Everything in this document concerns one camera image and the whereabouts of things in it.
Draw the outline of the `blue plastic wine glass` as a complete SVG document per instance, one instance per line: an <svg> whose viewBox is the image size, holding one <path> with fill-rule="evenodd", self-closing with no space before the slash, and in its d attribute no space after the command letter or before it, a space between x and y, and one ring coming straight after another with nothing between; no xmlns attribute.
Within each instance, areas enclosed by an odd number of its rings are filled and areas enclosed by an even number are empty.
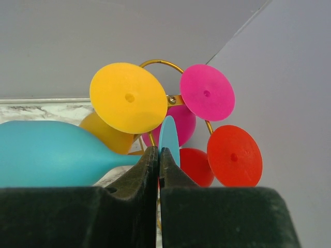
<svg viewBox="0 0 331 248"><path fill-rule="evenodd" d="M86 130L61 121L1 124L1 188L84 187L140 155L118 154Z"/></svg>

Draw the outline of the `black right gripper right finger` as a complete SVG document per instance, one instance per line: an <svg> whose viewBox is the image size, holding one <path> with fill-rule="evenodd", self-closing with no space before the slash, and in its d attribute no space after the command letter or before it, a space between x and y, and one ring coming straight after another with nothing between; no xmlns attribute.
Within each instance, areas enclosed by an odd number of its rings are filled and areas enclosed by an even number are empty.
<svg viewBox="0 0 331 248"><path fill-rule="evenodd" d="M300 247L287 205L271 188L202 188L160 155L164 247Z"/></svg>

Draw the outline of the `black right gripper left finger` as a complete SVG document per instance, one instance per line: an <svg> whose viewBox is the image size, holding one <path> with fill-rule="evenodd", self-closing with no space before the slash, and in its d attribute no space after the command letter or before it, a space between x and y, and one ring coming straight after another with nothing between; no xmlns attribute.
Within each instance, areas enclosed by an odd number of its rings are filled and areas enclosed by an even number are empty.
<svg viewBox="0 0 331 248"><path fill-rule="evenodd" d="M107 187L1 189L1 247L155 247L158 149Z"/></svg>

